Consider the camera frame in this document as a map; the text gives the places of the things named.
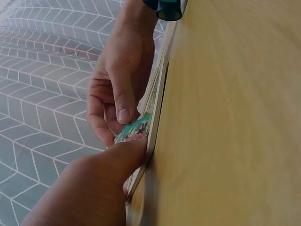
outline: fingernail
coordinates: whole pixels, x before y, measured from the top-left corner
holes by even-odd
[[[143,137],[141,133],[137,133],[126,139],[126,141],[140,140]]]
[[[121,109],[118,113],[118,119],[123,120],[130,117],[130,111],[128,109]]]

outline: gray bedsheet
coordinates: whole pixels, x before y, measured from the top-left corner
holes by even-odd
[[[124,2],[0,4],[0,225],[15,226],[70,161],[105,150],[87,123],[86,89]]]

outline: teal plastic piece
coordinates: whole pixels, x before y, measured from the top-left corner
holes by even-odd
[[[115,137],[114,142],[119,143],[125,141],[126,138],[138,133],[142,126],[148,122],[150,116],[150,114],[147,114],[146,116],[138,119],[137,121],[126,125],[123,128],[122,132]]]

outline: finger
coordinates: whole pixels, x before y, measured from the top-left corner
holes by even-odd
[[[143,163],[146,144],[146,136],[135,134],[128,141],[115,144],[101,153],[98,158],[108,164],[111,172],[107,180],[123,185]]]
[[[107,147],[110,147],[114,144],[113,140],[115,136],[109,130],[103,114],[102,101],[93,95],[89,95],[87,102],[88,123],[97,139],[103,142]]]
[[[128,124],[132,122],[136,110],[130,69],[116,65],[108,72],[113,86],[117,121]]]
[[[109,129],[116,136],[122,132],[124,128],[123,124],[120,124],[116,118],[116,108],[112,104],[103,104],[104,119],[107,122]]]

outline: wooden board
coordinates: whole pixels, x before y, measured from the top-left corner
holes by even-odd
[[[190,0],[131,225],[301,225],[301,3]]]

